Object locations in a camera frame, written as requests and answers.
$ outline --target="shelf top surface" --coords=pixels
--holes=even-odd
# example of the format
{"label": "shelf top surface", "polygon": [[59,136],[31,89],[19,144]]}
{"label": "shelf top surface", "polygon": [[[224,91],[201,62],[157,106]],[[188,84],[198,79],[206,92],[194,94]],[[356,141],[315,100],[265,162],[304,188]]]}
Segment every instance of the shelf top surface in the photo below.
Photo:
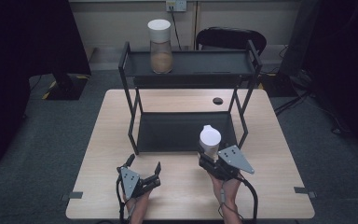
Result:
{"label": "shelf top surface", "polygon": [[157,76],[252,76],[255,69],[249,51],[174,51],[173,68],[168,74],[156,74],[150,65],[150,52],[131,51],[124,71],[126,77]]}

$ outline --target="electrical outlet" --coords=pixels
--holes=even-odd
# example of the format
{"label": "electrical outlet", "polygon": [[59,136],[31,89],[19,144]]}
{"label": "electrical outlet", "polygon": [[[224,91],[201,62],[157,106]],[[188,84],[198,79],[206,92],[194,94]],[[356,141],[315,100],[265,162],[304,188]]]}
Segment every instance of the electrical outlet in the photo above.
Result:
{"label": "electrical outlet", "polygon": [[172,7],[173,11],[186,11],[187,10],[187,1],[186,0],[167,0],[165,1],[165,6],[167,11],[171,11],[170,7]]}

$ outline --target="white lid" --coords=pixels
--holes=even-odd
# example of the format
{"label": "white lid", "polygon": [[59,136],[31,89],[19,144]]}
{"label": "white lid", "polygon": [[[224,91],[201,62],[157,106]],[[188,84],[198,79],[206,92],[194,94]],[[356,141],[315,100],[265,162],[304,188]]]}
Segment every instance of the white lid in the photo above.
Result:
{"label": "white lid", "polygon": [[205,125],[204,129],[200,133],[200,140],[203,144],[209,147],[216,146],[222,140],[220,132],[211,127],[210,125]]}
{"label": "white lid", "polygon": [[156,43],[164,43],[171,40],[171,23],[166,20],[153,20],[147,24],[150,40]]}

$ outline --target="shelf bottom surface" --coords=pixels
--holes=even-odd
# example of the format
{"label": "shelf bottom surface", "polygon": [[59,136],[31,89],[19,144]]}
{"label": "shelf bottom surface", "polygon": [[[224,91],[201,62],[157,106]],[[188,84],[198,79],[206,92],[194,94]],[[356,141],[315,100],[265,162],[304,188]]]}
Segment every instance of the shelf bottom surface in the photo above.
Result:
{"label": "shelf bottom surface", "polygon": [[138,151],[197,151],[204,125],[211,125],[220,132],[220,147],[237,145],[228,112],[143,113],[139,126]]}

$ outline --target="wooden table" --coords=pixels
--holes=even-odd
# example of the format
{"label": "wooden table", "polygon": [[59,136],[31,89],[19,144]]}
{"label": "wooden table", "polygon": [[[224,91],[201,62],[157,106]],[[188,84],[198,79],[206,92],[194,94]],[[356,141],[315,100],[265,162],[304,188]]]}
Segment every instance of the wooden table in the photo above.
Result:
{"label": "wooden table", "polygon": [[[215,111],[226,109],[231,94],[232,90],[142,90],[142,101],[144,110],[150,112]],[[238,94],[243,99],[246,90],[239,90]],[[214,97],[222,98],[224,103],[213,104]],[[243,129],[235,112],[232,120],[238,138]],[[124,91],[108,91],[74,187],[83,196],[68,203],[69,218],[119,218],[116,168],[133,153],[127,136],[130,118]],[[304,184],[264,91],[254,90],[245,119],[249,133],[241,151],[255,174],[242,173],[257,192],[258,218],[312,218],[314,210],[308,194],[295,193],[294,187]],[[199,167],[196,152],[141,153],[131,169],[147,178],[159,161],[161,186],[150,196],[146,219],[221,219],[210,177]],[[252,218],[253,197],[244,185],[240,187],[237,205],[240,214]]]}

